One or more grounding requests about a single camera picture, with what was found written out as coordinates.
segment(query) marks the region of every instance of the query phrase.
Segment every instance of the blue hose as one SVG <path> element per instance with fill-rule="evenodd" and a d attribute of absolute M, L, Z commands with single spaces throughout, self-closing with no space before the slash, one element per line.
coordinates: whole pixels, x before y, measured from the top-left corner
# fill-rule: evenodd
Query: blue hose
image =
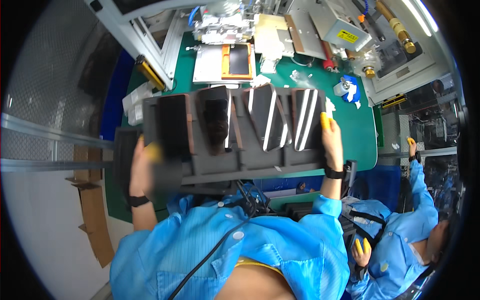
<path fill-rule="evenodd" d="M 197 13 L 197 10 L 200 8 L 200 6 L 197 6 L 195 7 L 194 9 L 192 9 L 192 12 L 190 13 L 190 15 L 188 16 L 188 26 L 192 27 L 193 26 L 193 17 L 195 16 L 195 14 Z"/>
<path fill-rule="evenodd" d="M 368 14 L 368 0 L 365 0 L 365 11 L 363 12 L 363 15 L 366 16 Z"/>

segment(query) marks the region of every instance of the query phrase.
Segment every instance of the yellow warning label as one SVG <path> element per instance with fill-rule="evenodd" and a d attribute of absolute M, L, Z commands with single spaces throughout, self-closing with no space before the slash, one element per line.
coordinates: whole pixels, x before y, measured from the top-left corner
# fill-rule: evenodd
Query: yellow warning label
<path fill-rule="evenodd" d="M 343 30 L 343 29 L 340 30 L 340 32 L 336 36 L 339 37 L 339 38 L 342 38 L 342 39 L 344 39 L 344 40 L 346 40 L 347 42 L 350 42 L 350 43 L 355 43 L 355 41 L 359 38 L 358 36 L 353 35 L 350 32 L 348 32 L 347 30 Z"/>

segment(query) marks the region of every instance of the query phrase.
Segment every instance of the cardboard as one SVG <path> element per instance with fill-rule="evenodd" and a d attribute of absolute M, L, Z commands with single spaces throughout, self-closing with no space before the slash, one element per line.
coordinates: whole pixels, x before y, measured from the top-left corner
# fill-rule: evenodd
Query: cardboard
<path fill-rule="evenodd" d="M 73 161 L 102 161 L 102 149 L 88 146 L 73 146 Z M 72 182 L 92 182 L 102 179 L 101 169 L 74 170 Z"/>
<path fill-rule="evenodd" d="M 115 255 L 108 235 L 107 219 L 103 206 L 102 188 L 92 183 L 73 184 L 78 188 L 84 224 L 78 228 L 88 235 L 93 253 L 104 268 Z"/>

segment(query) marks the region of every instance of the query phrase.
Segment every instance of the hand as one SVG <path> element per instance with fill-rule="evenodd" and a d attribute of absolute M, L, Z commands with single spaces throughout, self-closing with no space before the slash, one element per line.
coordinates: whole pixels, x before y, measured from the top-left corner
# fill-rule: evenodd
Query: hand
<path fill-rule="evenodd" d="M 334 119 L 329 119 L 326 113 L 320 115 L 322 124 L 322 143 L 325 148 L 327 165 L 333 171 L 343 171 L 343 146 L 340 127 Z"/>
<path fill-rule="evenodd" d="M 411 137 L 407 138 L 407 142 L 409 146 L 408 157 L 415 156 L 415 152 L 417 151 L 417 143 Z"/>
<path fill-rule="evenodd" d="M 363 238 L 363 248 L 364 249 L 362 250 L 359 239 L 355 239 L 355 242 L 352 245 L 352 255 L 357 262 L 357 265 L 362 268 L 368 265 L 368 261 L 372 254 L 372 247 L 366 238 Z"/>
<path fill-rule="evenodd" d="M 145 193 L 150 192 L 152 187 L 152 169 L 144 145 L 144 139 L 141 136 L 133 153 L 130 172 L 129 193 L 133 197 L 145 196 Z"/>

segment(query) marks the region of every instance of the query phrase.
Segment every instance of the black wrist strap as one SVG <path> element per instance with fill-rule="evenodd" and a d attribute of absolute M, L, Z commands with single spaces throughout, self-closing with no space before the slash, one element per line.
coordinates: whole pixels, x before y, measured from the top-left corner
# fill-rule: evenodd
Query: black wrist strap
<path fill-rule="evenodd" d="M 325 166 L 325 176 L 330 179 L 342 179 L 343 178 L 343 171 L 337 172 L 333 171 L 332 168 L 329 166 Z"/>
<path fill-rule="evenodd" d="M 421 157 L 420 157 L 420 153 L 418 153 L 418 151 L 415 152 L 415 155 L 414 155 L 414 156 L 410 156 L 410 157 L 408 158 L 408 162 L 411 162 L 411 161 L 414 160 L 414 159 L 416 159 L 416 160 L 419 162 L 419 164 L 421 164 Z"/>
<path fill-rule="evenodd" d="M 143 205 L 143 204 L 145 204 L 149 201 L 150 200 L 148 200 L 146 196 L 143 196 L 143 197 L 130 196 L 127 199 L 128 205 L 133 206 L 133 207 L 139 207 L 140 205 Z"/>
<path fill-rule="evenodd" d="M 358 280 L 363 280 L 365 277 L 365 273 L 367 273 L 368 270 L 368 264 L 364 267 L 359 266 L 358 264 L 355 264 L 355 276 L 357 277 Z"/>

